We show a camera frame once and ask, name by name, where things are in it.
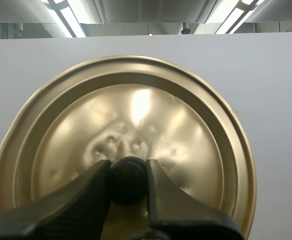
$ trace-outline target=light fixture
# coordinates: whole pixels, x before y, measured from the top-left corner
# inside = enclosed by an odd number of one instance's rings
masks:
[[[216,34],[233,34],[252,15],[264,0],[241,0],[225,21],[220,25]]]
[[[78,22],[67,0],[41,0],[67,38],[85,38],[86,34]]]
[[[223,23],[227,16],[236,7],[239,0],[220,0],[217,1],[211,15],[205,24]]]

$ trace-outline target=white panel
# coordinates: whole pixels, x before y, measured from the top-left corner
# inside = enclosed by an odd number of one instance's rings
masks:
[[[249,240],[292,240],[292,33],[0,40],[0,143],[18,110],[51,78],[84,61],[122,54],[183,66],[225,98],[255,159]]]

